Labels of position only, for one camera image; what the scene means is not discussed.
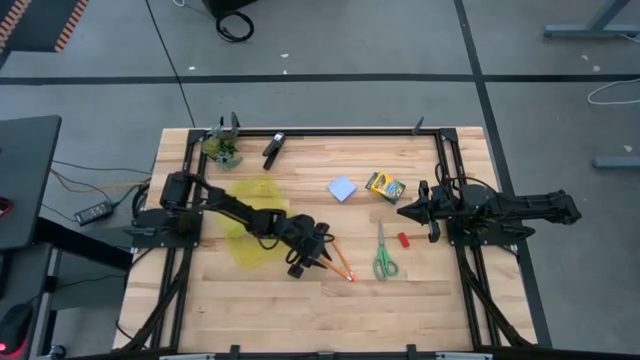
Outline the black aluminium rig frame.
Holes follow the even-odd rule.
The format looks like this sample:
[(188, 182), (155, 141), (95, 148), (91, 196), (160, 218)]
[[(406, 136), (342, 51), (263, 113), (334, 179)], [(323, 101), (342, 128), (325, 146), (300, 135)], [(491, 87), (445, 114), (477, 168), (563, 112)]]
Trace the black aluminium rig frame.
[[(430, 243), (425, 226), (398, 215), (395, 205), (365, 188), (373, 172), (386, 171), (406, 185), (401, 203), (409, 204), (421, 180), (434, 180), (437, 163), (447, 164), (451, 173), (494, 183), (483, 129), (459, 127), (455, 133), (457, 143), (451, 144), (432, 129), (417, 136), (400, 128), (296, 129), (287, 133), (273, 167), (264, 170), (262, 153), (272, 131), (243, 131), (240, 166), (223, 172), (208, 164), (207, 180), (230, 189), (241, 180), (272, 177), (291, 212), (330, 226), (358, 281), (320, 268), (292, 278), (284, 258), (242, 270), (225, 243), (220, 215), (207, 213), (186, 293), (167, 310), (162, 343), (170, 343), (172, 330), (178, 329), (182, 353), (222, 358), (237, 348), (244, 359), (274, 355), (294, 360), (388, 359), (405, 355), (409, 345), (422, 352), (462, 352), (478, 343), (504, 344), (479, 299), (464, 291), (449, 241)], [(357, 186), (344, 202), (327, 190), (339, 176)], [(398, 275), (386, 281), (378, 281), (372, 267), (379, 222), (399, 267)], [(400, 243), (400, 232), (407, 235), (409, 248)]]

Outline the pale blue sticky note pad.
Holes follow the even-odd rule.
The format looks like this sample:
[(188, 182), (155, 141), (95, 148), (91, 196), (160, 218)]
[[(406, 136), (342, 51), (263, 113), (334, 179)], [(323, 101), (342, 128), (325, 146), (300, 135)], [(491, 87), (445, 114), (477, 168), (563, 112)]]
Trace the pale blue sticky note pad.
[(346, 176), (339, 176), (329, 183), (327, 190), (337, 201), (344, 202), (357, 190), (357, 186)]

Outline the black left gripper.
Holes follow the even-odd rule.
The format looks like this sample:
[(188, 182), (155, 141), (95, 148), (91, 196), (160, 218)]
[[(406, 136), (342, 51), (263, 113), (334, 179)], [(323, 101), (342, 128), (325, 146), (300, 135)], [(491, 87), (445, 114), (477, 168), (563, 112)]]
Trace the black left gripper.
[(299, 279), (306, 268), (324, 269), (323, 264), (332, 263), (326, 250), (326, 245), (334, 240), (328, 233), (329, 228), (327, 223), (316, 223), (308, 215), (296, 215), (283, 221), (279, 239), (290, 248), (285, 258), (290, 265), (289, 276)]

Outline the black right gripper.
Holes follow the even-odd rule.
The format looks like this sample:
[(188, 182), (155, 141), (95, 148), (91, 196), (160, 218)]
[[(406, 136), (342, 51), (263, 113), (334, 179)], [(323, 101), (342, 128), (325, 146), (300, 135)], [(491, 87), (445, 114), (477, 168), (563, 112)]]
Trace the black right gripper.
[(449, 193), (443, 185), (430, 187), (426, 180), (419, 183), (419, 199), (398, 209), (397, 214), (422, 225), (429, 226), (428, 239), (436, 243), (441, 230), (438, 220), (445, 220), (450, 213)]

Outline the grey table foot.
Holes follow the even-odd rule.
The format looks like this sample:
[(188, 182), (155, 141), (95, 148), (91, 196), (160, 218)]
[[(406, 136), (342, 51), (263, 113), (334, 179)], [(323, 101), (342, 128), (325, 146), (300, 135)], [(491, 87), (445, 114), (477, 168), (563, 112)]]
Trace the grey table foot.
[(596, 156), (592, 165), (600, 169), (640, 169), (640, 156)]

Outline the yellow green crayon box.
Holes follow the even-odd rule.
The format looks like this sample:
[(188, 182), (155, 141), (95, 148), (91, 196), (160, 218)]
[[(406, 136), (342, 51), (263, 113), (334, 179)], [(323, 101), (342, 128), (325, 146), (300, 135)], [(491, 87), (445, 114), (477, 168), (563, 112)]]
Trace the yellow green crayon box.
[(365, 188), (391, 204), (396, 204), (406, 189), (406, 185), (385, 172), (374, 172)]

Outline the green handled scissors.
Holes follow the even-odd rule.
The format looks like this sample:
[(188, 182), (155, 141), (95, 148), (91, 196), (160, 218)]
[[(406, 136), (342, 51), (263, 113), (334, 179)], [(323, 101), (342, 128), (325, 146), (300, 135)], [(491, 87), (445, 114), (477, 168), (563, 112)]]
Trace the green handled scissors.
[(381, 222), (378, 223), (378, 248), (372, 267), (374, 276), (378, 281), (386, 281), (389, 277), (397, 276), (399, 273), (398, 265), (388, 253)]

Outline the black power adapter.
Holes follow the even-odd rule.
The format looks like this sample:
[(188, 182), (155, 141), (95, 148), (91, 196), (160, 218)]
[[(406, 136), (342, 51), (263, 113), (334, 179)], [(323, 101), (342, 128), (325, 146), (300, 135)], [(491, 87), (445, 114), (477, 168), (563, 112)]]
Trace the black power adapter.
[(76, 212), (74, 218), (80, 226), (107, 218), (113, 214), (113, 206), (110, 201), (104, 201), (89, 208)]

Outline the grey table leg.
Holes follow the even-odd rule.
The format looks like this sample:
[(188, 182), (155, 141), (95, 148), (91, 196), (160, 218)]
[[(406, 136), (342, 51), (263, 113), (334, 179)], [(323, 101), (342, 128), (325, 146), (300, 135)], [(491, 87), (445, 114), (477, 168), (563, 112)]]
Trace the grey table leg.
[(625, 37), (634, 39), (640, 35), (640, 25), (613, 24), (612, 20), (631, 2), (631, 0), (608, 0), (585, 24), (550, 24), (544, 28), (543, 36), (605, 38)]

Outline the orange black striped mat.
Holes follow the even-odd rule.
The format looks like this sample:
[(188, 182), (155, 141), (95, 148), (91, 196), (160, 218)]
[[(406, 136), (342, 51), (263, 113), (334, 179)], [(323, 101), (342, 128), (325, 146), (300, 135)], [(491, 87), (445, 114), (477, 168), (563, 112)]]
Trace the orange black striped mat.
[(0, 0), (0, 54), (62, 52), (89, 0)]

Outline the yellow translucent pencil pouch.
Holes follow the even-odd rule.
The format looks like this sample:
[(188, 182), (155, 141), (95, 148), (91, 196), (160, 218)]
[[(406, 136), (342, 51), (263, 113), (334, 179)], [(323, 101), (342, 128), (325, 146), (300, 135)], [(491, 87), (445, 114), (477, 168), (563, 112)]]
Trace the yellow translucent pencil pouch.
[[(267, 175), (238, 181), (228, 194), (255, 209), (280, 209), (290, 213), (289, 201), (282, 196), (274, 179)], [(286, 245), (275, 244), (275, 240), (263, 240), (262, 244), (267, 247), (265, 250), (241, 224), (222, 215), (219, 216), (219, 226), (236, 265), (242, 270), (254, 270), (282, 260), (288, 252)]]

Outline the black computer mouse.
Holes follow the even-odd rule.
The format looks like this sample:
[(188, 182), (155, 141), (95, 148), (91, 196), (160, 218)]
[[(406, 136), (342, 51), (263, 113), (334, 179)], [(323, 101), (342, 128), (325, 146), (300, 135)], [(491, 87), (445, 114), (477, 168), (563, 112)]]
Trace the black computer mouse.
[(11, 307), (0, 319), (1, 356), (14, 356), (21, 352), (32, 317), (33, 306), (22, 303)]

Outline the black desk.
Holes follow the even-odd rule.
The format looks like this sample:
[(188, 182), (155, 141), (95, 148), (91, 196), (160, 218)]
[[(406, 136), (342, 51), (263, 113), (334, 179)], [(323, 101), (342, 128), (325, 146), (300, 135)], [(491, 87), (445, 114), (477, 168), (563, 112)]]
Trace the black desk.
[(0, 251), (32, 243), (61, 126), (58, 115), (0, 120)]

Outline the black stapler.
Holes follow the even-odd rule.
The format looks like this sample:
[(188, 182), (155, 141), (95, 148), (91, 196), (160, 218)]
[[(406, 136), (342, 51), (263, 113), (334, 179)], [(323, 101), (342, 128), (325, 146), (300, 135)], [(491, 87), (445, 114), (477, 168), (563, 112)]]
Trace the black stapler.
[(286, 135), (283, 132), (278, 132), (274, 135), (269, 145), (265, 148), (265, 150), (262, 153), (262, 156), (266, 158), (263, 164), (264, 170), (271, 169), (285, 141), (286, 141)]

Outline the small artificial plant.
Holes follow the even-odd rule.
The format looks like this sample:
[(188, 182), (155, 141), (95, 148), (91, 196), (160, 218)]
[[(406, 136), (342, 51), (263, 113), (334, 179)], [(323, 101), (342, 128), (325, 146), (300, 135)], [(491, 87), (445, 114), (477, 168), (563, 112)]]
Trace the small artificial plant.
[(234, 138), (231, 128), (226, 131), (223, 127), (224, 118), (221, 117), (219, 124), (207, 133), (202, 143), (202, 153), (213, 159), (221, 170), (231, 171), (243, 161), (236, 148), (239, 135)]

